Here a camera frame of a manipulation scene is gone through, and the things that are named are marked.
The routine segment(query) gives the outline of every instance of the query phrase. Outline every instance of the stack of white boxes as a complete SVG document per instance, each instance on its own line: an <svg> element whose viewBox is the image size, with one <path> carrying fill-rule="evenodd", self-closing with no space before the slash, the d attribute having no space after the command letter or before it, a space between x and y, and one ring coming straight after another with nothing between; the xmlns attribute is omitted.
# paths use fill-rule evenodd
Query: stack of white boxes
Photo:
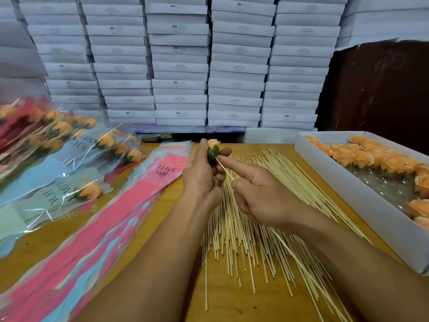
<svg viewBox="0 0 429 322"><path fill-rule="evenodd" d="M211 31L207 0L145 0L157 125L204 126Z"/></svg>
<svg viewBox="0 0 429 322"><path fill-rule="evenodd" d="M349 0L337 48L385 40L429 41L429 0Z"/></svg>
<svg viewBox="0 0 429 322"><path fill-rule="evenodd" d="M142 0L81 0L94 71L111 122L155 124Z"/></svg>
<svg viewBox="0 0 429 322"><path fill-rule="evenodd" d="M0 0L0 21L24 21L18 0Z"/></svg>
<svg viewBox="0 0 429 322"><path fill-rule="evenodd" d="M258 126L274 14L274 0L212 0L209 126Z"/></svg>
<svg viewBox="0 0 429 322"><path fill-rule="evenodd" d="M103 118L101 93L91 64L85 17L76 0L20 0L40 57L46 86L57 106Z"/></svg>
<svg viewBox="0 0 429 322"><path fill-rule="evenodd" d="M280 0L277 4L261 127L314 128L346 2Z"/></svg>

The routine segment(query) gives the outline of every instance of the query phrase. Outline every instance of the forearm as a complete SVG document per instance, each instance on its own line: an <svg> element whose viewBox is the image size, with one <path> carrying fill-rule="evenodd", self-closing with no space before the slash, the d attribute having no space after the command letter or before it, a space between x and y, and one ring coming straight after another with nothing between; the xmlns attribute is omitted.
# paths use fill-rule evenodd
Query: forearm
<svg viewBox="0 0 429 322"><path fill-rule="evenodd" d="M178 321L208 213L181 195L131 263L77 321Z"/></svg>
<svg viewBox="0 0 429 322"><path fill-rule="evenodd" d="M347 228L309 208L292 230L372 322L426 321L428 280Z"/></svg>

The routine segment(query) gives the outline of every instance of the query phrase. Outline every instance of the wrapped single rose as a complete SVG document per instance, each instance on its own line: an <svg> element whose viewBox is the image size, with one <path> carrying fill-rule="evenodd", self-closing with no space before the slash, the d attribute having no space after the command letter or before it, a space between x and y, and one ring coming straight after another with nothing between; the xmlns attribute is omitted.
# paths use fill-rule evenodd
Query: wrapped single rose
<svg viewBox="0 0 429 322"><path fill-rule="evenodd" d="M40 121L45 116L45 113L38 107L34 107L31 110L31 113L28 115L28 122L29 123L36 123Z"/></svg>
<svg viewBox="0 0 429 322"><path fill-rule="evenodd" d="M51 154L57 152L64 145L64 141L61 139L52 139L44 142L38 149L41 154Z"/></svg>
<svg viewBox="0 0 429 322"><path fill-rule="evenodd" d="M320 145L318 146L318 148L328 156L332 156L332 154L334 153L334 151L331 149L331 146L327 144Z"/></svg>
<svg viewBox="0 0 429 322"><path fill-rule="evenodd" d="M0 106L0 121L4 122L6 119L16 111L16 107L6 104Z"/></svg>
<svg viewBox="0 0 429 322"><path fill-rule="evenodd" d="M86 133L86 129L78 129L74 136L75 139L79 139L82 135Z"/></svg>
<svg viewBox="0 0 429 322"><path fill-rule="evenodd" d="M93 118L89 118L85 120L84 128L85 129L93 129L97 125L97 120Z"/></svg>
<svg viewBox="0 0 429 322"><path fill-rule="evenodd" d="M102 193L98 183L89 181L86 181L84 184L75 188L75 191L76 193L74 193L74 196L71 199L77 199L80 201L97 199Z"/></svg>
<svg viewBox="0 0 429 322"><path fill-rule="evenodd" d="M376 149L377 146L379 146L379 143L377 141L367 139L361 143L360 148L363 151L372 151L372 150Z"/></svg>
<svg viewBox="0 0 429 322"><path fill-rule="evenodd" d="M381 161L387 157L387 154L380 149L374 149L368 152L374 158L374 165L380 167Z"/></svg>
<svg viewBox="0 0 429 322"><path fill-rule="evenodd" d="M347 150L346 145L343 145L342 143L331 144L331 149L333 152L340 151L340 150Z"/></svg>
<svg viewBox="0 0 429 322"><path fill-rule="evenodd" d="M315 145L316 147L320 146L322 143L319 141L318 138L316 138L315 136L305 136L305 138L307 139L307 141L311 142L313 145Z"/></svg>
<svg viewBox="0 0 429 322"><path fill-rule="evenodd" d="M115 144L115 137L110 133L103 133L97 139L95 139L94 142L97 148L105 149Z"/></svg>
<svg viewBox="0 0 429 322"><path fill-rule="evenodd" d="M414 168L411 166L406 166L404 164L404 160L401 157L387 156L383 158L380 163L380 167L382 170L387 171L388 173L412 173Z"/></svg>
<svg viewBox="0 0 429 322"><path fill-rule="evenodd" d="M429 218L416 217L414 222L426 231L429 231Z"/></svg>
<svg viewBox="0 0 429 322"><path fill-rule="evenodd" d="M346 149L350 151L358 151L360 149L360 146L356 143L348 143L346 144Z"/></svg>
<svg viewBox="0 0 429 322"><path fill-rule="evenodd" d="M364 142L366 140L366 137L364 137L363 135L361 135L361 134L355 134L355 135L352 135L352 136L350 136L350 138L349 138L349 141L351 142L351 143L356 143L357 145L361 145L362 144L362 142Z"/></svg>
<svg viewBox="0 0 429 322"><path fill-rule="evenodd" d="M414 217L424 216L429 218L429 200L426 199L416 199L412 200L409 203L411 211L413 212Z"/></svg>
<svg viewBox="0 0 429 322"><path fill-rule="evenodd" d="M68 139L70 137L70 135L72 134L73 128L70 124L63 122L63 121L58 121L51 129L51 131L49 131L49 137L50 138L55 138L59 135L62 135L62 137L64 139Z"/></svg>
<svg viewBox="0 0 429 322"><path fill-rule="evenodd" d="M346 167L350 164L353 163L354 160L354 152L347 150L347 149L342 149L339 151L335 151L332 154L332 157L343 167Z"/></svg>
<svg viewBox="0 0 429 322"><path fill-rule="evenodd" d="M418 164L414 167L416 175L429 175L429 166L426 164Z"/></svg>
<svg viewBox="0 0 429 322"><path fill-rule="evenodd" d="M429 175L416 176L414 183L414 192L418 193L421 199L429 198Z"/></svg>
<svg viewBox="0 0 429 322"><path fill-rule="evenodd" d="M128 151L128 146L126 145L126 143L115 143L112 146L111 150L115 158L121 158Z"/></svg>
<svg viewBox="0 0 429 322"><path fill-rule="evenodd" d="M142 153L135 148L132 148L130 151L128 151L128 153L125 156L125 161L129 163L138 163L141 160L142 160Z"/></svg>
<svg viewBox="0 0 429 322"><path fill-rule="evenodd" d="M60 120L63 117L63 113L56 109L52 109L48 113L46 113L44 121L46 124L51 124L52 122L55 122L57 120Z"/></svg>
<svg viewBox="0 0 429 322"><path fill-rule="evenodd" d="M374 164L374 157L365 151L356 151L354 154L353 165L359 168L365 168Z"/></svg>

